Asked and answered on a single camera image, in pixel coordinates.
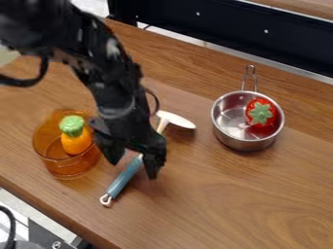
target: stainless steel pot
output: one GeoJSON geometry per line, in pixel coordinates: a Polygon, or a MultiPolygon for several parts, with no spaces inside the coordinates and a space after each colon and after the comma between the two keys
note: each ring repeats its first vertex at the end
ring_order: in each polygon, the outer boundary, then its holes
{"type": "Polygon", "coordinates": [[[210,116],[214,124],[214,133],[217,138],[238,151],[263,150],[274,143],[281,132],[285,116],[280,106],[272,98],[258,93],[258,81],[255,67],[248,65],[241,81],[241,90],[233,91],[219,97],[211,108],[210,116]],[[254,79],[254,91],[244,90],[247,77],[254,79]],[[247,104],[256,97],[266,98],[277,107],[277,119],[267,128],[253,128],[245,120],[247,104]]]}

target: wooden table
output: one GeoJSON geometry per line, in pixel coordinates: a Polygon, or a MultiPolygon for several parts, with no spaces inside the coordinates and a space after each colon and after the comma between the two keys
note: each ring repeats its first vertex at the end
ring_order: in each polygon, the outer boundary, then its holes
{"type": "Polygon", "coordinates": [[[332,0],[249,0],[317,18],[333,19],[332,0]]]}
{"type": "MultiPolygon", "coordinates": [[[[273,147],[238,153],[216,140],[209,110],[240,88],[251,62],[110,25],[163,109],[196,123],[196,134],[168,128],[158,180],[139,172],[105,209],[98,198],[129,159],[58,181],[31,146],[34,128],[54,108],[94,109],[69,68],[53,64],[35,88],[0,88],[0,186],[102,249],[333,248],[333,87],[256,64],[259,90],[285,110],[286,128],[273,147]]],[[[27,77],[36,65],[21,58],[1,71],[27,77]]]]}

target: green cap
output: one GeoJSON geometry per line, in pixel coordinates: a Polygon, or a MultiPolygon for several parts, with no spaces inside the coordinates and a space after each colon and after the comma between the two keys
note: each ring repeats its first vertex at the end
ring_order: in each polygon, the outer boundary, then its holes
{"type": "Polygon", "coordinates": [[[61,121],[59,128],[63,133],[71,137],[78,137],[82,134],[85,120],[81,116],[67,116],[61,121]]]}
{"type": "Polygon", "coordinates": [[[252,117],[252,124],[261,124],[265,125],[267,120],[273,116],[273,113],[270,111],[271,105],[261,104],[256,102],[254,104],[254,109],[249,112],[249,116],[252,117]]]}

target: orange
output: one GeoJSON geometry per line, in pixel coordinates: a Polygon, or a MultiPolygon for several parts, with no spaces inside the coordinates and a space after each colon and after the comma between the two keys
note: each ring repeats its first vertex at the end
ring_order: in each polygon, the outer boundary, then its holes
{"type": "Polygon", "coordinates": [[[80,116],[65,117],[60,123],[63,150],[70,155],[79,155],[92,144],[92,135],[80,116]]]}

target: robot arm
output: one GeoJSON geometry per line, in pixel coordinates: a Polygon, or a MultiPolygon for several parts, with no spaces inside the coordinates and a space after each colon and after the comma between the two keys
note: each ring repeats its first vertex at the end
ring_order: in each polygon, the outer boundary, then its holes
{"type": "Polygon", "coordinates": [[[98,118],[91,127],[104,156],[116,164],[125,148],[133,149],[144,155],[149,178],[157,177],[166,161],[166,140],[150,125],[140,67],[100,19],[68,0],[0,0],[0,40],[22,55],[41,57],[36,79],[0,75],[1,85],[32,87],[50,60],[68,64],[94,96],[98,118]]]}

